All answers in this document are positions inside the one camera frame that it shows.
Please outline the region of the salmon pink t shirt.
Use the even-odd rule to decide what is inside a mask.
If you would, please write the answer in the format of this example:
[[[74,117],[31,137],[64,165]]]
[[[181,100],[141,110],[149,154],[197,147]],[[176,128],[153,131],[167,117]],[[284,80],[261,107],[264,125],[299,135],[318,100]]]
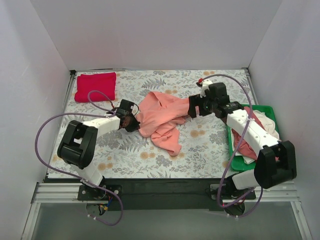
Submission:
[[[139,133],[150,138],[156,146],[168,152],[170,156],[179,155],[182,146],[179,144],[178,125],[186,123],[189,110],[189,99],[170,94],[151,91],[139,104],[136,119]]]

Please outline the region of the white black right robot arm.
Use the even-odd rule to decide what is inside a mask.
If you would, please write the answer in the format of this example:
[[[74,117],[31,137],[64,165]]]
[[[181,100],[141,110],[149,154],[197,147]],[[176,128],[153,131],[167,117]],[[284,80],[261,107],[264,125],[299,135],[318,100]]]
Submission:
[[[188,100],[188,115],[191,118],[215,114],[238,133],[257,156],[254,169],[229,176],[223,180],[221,191],[231,195],[255,187],[269,189],[297,177],[294,145],[266,132],[240,103],[218,102],[217,99],[200,97],[198,94],[190,96]]]

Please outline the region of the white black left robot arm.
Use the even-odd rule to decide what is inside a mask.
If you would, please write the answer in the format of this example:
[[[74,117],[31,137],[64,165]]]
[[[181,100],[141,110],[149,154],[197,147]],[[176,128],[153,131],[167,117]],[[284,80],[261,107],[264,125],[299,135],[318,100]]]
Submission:
[[[97,139],[120,129],[130,133],[139,128],[140,122],[131,113],[83,122],[73,120],[64,132],[57,155],[73,167],[86,185],[94,188],[100,186],[104,179],[93,163]]]

